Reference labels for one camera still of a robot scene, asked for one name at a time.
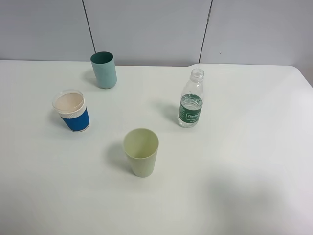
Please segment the clear green-label water bottle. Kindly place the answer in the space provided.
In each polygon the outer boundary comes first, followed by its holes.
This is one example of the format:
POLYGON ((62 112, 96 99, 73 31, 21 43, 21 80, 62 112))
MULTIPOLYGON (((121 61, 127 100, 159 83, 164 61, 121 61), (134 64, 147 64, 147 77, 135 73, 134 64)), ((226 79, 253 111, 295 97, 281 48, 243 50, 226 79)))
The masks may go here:
POLYGON ((178 123, 183 128, 194 127, 200 118, 204 100, 204 71, 193 69, 183 88, 178 112, 178 123))

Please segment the blue sleeved paper cup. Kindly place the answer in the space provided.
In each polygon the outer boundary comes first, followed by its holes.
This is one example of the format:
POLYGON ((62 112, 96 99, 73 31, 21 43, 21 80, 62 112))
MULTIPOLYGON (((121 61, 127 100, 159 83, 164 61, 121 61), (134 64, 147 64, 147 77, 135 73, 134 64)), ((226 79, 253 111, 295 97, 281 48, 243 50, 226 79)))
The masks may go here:
POLYGON ((81 132, 89 127, 89 114, 84 95, 80 91, 59 92, 54 97, 52 106, 71 131, 81 132))

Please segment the light green plastic cup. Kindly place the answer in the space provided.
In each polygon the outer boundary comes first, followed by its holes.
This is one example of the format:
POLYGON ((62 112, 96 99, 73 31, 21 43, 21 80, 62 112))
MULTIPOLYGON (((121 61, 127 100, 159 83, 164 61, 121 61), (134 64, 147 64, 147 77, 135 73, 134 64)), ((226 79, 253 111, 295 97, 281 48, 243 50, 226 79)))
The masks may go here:
POLYGON ((159 147, 157 135, 146 128, 130 131, 123 140, 123 148, 133 173, 145 178, 153 173, 159 147))

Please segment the teal plastic cup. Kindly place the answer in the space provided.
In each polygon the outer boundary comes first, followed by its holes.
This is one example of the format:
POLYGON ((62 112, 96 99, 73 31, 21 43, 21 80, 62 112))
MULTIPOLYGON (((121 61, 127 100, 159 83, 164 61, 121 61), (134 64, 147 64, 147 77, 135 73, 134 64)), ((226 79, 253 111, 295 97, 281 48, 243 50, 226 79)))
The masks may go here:
POLYGON ((102 89, 113 88, 117 83, 114 56, 110 52, 97 52, 90 58, 93 71, 102 89))

